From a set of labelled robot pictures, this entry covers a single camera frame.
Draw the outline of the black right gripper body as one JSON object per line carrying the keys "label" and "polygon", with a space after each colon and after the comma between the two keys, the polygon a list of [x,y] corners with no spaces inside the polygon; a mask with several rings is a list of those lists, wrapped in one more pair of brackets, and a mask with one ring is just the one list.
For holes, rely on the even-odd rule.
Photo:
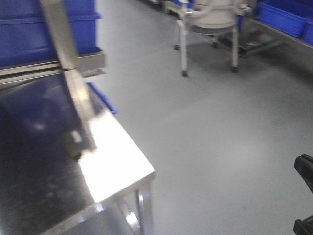
{"label": "black right gripper body", "polygon": [[[294,168],[313,192],[313,158],[309,155],[302,154],[295,159]],[[304,220],[295,220],[293,231],[296,235],[313,234],[313,216]]]}

